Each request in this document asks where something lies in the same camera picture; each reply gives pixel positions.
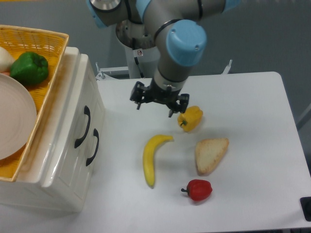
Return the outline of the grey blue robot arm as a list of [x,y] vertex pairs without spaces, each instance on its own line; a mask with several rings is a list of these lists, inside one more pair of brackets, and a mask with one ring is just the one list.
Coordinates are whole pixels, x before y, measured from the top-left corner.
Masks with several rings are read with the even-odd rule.
[[137,105],[156,102],[170,113],[184,113],[189,95],[181,94],[192,68],[207,44],[204,17],[222,14],[239,5],[238,0],[88,0],[87,6],[99,27],[124,21],[142,26],[160,57],[149,86],[137,82],[130,100]]

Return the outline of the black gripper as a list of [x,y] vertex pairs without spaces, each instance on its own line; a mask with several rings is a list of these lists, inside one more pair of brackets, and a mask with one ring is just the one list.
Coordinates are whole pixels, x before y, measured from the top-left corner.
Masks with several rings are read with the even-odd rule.
[[167,105],[169,108],[169,117],[173,114],[185,113],[190,95],[181,94],[180,90],[176,90],[173,86],[165,86],[164,89],[159,87],[155,81],[151,81],[149,86],[145,86],[142,82],[137,81],[131,91],[130,101],[137,104],[137,110],[143,103],[155,102]]

